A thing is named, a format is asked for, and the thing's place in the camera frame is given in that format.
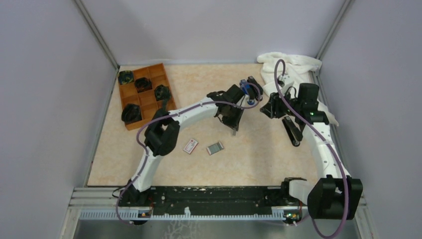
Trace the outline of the black stapler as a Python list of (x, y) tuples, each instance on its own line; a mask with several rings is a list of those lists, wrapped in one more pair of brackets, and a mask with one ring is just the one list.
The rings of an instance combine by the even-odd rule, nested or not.
[(248, 83), (247, 93), (249, 98), (261, 101), (263, 95), (263, 88), (261, 85), (255, 80), (253, 76), (249, 76), (246, 81)]
[(293, 123), (289, 116), (282, 119), (283, 126), (288, 134), (288, 137), (294, 147), (300, 146), (303, 139), (303, 135), (299, 128)]

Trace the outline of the red white staple box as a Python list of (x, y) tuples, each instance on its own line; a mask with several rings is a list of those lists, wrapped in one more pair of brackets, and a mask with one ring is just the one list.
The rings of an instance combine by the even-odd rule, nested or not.
[(195, 150), (195, 148), (198, 146), (198, 141), (196, 141), (195, 139), (191, 138), (188, 143), (185, 145), (185, 147), (183, 148), (183, 151), (186, 152), (187, 154), (192, 154), (192, 152)]

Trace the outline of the orange wooden divided tray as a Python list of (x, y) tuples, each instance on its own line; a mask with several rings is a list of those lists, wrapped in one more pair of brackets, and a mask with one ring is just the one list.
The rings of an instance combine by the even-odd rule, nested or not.
[(142, 120), (131, 124), (124, 123), (127, 130), (134, 130), (152, 120), (156, 111), (160, 108), (164, 107), (166, 110), (170, 111), (176, 108), (176, 104), (172, 91), (171, 98), (168, 101), (156, 101), (155, 99), (154, 90), (157, 86), (165, 85), (171, 90), (164, 64), (159, 63), (130, 71), (134, 73), (134, 81), (138, 78), (146, 77), (152, 82), (152, 90), (142, 93), (136, 91), (134, 82), (126, 85), (120, 85), (118, 82), (122, 111), (124, 107), (130, 103), (140, 106)]

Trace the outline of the blue stapler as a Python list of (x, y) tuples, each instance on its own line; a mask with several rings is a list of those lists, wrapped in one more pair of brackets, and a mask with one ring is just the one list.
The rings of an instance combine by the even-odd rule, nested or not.
[(244, 94), (247, 95), (248, 98), (248, 104), (252, 105), (255, 101), (255, 92), (252, 89), (252, 87), (248, 84), (248, 82), (245, 79), (240, 80), (240, 88), (243, 90)]

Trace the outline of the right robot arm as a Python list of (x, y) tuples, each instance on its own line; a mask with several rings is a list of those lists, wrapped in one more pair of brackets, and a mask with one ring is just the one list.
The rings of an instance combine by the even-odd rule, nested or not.
[(286, 92), (281, 99), (275, 84), (264, 86), (268, 103), (260, 111), (271, 119), (281, 118), (294, 146), (305, 140), (314, 157), (319, 180), (310, 183), (303, 178), (285, 178), (281, 201), (293, 205), (300, 200), (307, 205), (312, 219), (354, 218), (363, 192), (360, 179), (352, 178), (340, 160), (330, 134), (326, 113), (318, 108), (319, 87), (301, 83), (297, 96)]

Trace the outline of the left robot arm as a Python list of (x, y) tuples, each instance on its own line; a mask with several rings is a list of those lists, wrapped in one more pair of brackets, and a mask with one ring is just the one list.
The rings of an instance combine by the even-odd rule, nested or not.
[(153, 119), (141, 129), (145, 140), (140, 164), (135, 174), (118, 197), (120, 207), (143, 206), (149, 200), (147, 191), (162, 158), (172, 152), (177, 144), (179, 133), (207, 118), (220, 118), (221, 122), (233, 130), (238, 130), (243, 113), (241, 101), (244, 91), (232, 85), (226, 91), (208, 93), (203, 99), (188, 107), (167, 111), (160, 108)]

